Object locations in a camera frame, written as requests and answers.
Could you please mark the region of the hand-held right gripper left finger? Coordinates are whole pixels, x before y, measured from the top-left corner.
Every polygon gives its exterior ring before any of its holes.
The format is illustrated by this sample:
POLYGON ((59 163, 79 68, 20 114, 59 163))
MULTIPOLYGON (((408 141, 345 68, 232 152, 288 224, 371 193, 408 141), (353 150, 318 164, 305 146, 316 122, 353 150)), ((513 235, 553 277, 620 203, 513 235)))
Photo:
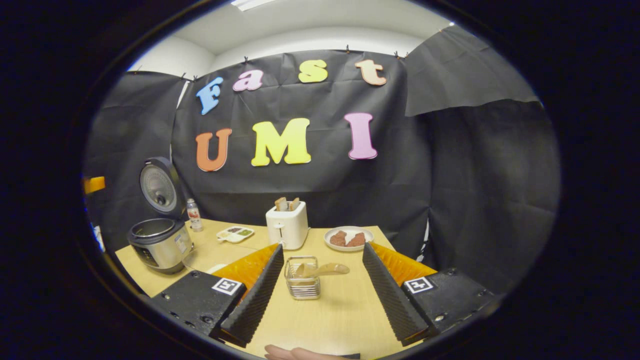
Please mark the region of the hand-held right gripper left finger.
POLYGON ((150 301, 187 328, 246 347, 283 266, 283 246, 271 244, 212 274, 192 270, 150 301))

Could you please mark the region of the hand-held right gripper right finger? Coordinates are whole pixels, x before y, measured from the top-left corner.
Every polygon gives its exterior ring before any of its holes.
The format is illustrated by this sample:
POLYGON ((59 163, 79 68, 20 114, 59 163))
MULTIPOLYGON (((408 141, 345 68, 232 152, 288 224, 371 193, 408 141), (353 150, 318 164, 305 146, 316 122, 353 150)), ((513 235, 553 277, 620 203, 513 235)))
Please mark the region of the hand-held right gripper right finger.
POLYGON ((380 244, 366 243, 362 262, 403 346, 454 329, 497 298, 457 268, 436 271, 380 244))

